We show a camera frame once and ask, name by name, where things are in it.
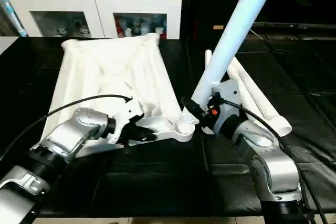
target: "white pole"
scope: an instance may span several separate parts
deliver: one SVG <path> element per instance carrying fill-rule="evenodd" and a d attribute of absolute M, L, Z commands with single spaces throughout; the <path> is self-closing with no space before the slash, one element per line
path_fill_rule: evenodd
<path fill-rule="evenodd" d="M 192 96 L 202 109 L 206 108 L 213 84 L 222 79 L 265 1 L 239 0 Z"/>

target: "white plastic tray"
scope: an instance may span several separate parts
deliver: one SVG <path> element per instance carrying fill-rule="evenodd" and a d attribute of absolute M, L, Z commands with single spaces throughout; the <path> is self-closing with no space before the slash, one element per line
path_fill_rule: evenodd
<path fill-rule="evenodd" d="M 145 118 L 137 124 L 153 129 L 157 139 L 191 139 L 194 126 L 176 130 L 182 112 L 170 83 L 156 34 L 146 36 L 77 41 L 67 40 L 50 110 L 69 102 L 98 94 L 122 94 L 138 99 Z M 124 100 L 101 98 L 64 109 L 47 119 L 43 137 L 55 126 L 66 121 L 79 107 L 90 107 L 114 116 Z M 131 145 L 140 144 L 132 141 Z M 91 140 L 78 156 L 108 151 L 123 146 L 108 144 L 106 140 Z"/>

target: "floor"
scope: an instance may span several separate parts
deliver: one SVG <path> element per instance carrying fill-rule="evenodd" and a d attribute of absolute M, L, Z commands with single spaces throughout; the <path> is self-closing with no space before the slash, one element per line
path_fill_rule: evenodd
<path fill-rule="evenodd" d="M 336 223 L 336 214 L 326 214 L 328 223 Z M 315 216 L 317 224 L 321 218 Z M 262 217 L 232 218 L 108 218 L 108 219 L 36 219 L 34 224 L 264 224 Z"/>

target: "black mat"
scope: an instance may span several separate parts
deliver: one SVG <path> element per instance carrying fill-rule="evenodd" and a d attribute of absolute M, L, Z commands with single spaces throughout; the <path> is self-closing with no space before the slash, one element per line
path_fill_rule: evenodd
<path fill-rule="evenodd" d="M 5 137 L 47 113 L 63 51 L 62 38 L 19 38 L 2 55 Z M 204 70 L 199 41 L 162 41 L 160 50 L 178 99 L 191 95 Z M 247 41 L 237 56 L 265 95 L 292 124 L 284 137 L 326 212 L 336 211 L 336 74 L 334 42 Z M 39 140 L 26 135 L 2 170 Z M 47 217 L 259 215 L 247 166 L 230 141 L 196 132 L 77 159 L 46 199 Z"/>

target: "bottle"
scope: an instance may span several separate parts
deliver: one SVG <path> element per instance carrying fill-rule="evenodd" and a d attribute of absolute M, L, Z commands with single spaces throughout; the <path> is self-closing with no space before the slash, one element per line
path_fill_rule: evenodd
<path fill-rule="evenodd" d="M 149 24 L 144 22 L 141 23 L 141 35 L 149 34 Z"/>
<path fill-rule="evenodd" d="M 125 33 L 125 37 L 132 37 L 132 29 L 131 28 L 126 28 L 124 33 Z"/>

